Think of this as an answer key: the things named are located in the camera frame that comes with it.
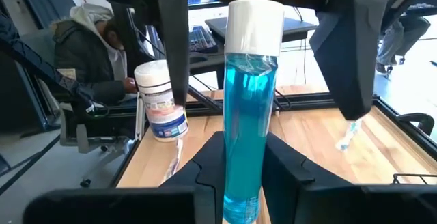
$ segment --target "bottle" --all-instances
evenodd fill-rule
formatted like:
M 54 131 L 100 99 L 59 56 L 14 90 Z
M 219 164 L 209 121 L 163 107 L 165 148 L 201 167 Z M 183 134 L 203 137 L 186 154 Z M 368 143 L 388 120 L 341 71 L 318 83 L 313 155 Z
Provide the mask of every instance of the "bottle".
M 272 113 L 284 7 L 267 0 L 229 4 L 225 43 L 226 180 L 223 217 L 252 223 Z

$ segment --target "chair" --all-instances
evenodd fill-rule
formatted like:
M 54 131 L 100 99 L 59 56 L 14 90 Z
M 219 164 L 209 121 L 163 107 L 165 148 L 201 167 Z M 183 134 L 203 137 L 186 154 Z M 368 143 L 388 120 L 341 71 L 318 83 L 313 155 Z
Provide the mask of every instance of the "chair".
M 55 43 L 50 29 L 39 30 L 36 33 L 25 35 L 22 41 L 34 50 L 49 64 L 54 64 Z M 103 168 L 108 163 L 129 151 L 133 144 L 132 137 L 135 129 L 136 107 L 108 107 L 109 114 L 102 119 L 84 117 L 74 111 L 70 96 L 56 86 L 43 84 L 46 92 L 50 94 L 61 113 L 61 138 L 62 146 L 74 146 L 81 154 L 87 154 L 100 148 L 108 154 L 84 173 L 80 185 L 89 187 L 89 176 L 97 169 Z

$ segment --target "wooden surface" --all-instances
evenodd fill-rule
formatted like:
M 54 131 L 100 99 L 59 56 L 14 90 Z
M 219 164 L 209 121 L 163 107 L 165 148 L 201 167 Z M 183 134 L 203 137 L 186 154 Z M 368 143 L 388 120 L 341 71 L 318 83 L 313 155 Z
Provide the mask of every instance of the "wooden surface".
M 285 87 L 282 92 L 296 94 L 304 90 L 304 87 Z M 212 92 L 210 95 L 217 98 L 222 94 Z M 188 124 L 179 169 L 214 132 L 223 130 L 223 117 L 190 117 Z M 345 135 L 348 125 L 338 109 L 288 111 L 272 116 L 270 132 L 353 183 L 390 184 L 394 173 L 437 174 L 437 162 L 377 108 L 365 116 L 348 150 L 341 152 L 335 144 Z M 148 130 L 117 187 L 159 186 L 175 155 L 175 143 L 157 142 Z M 400 180 L 421 183 L 415 178 Z M 265 204 L 257 223 L 270 223 Z

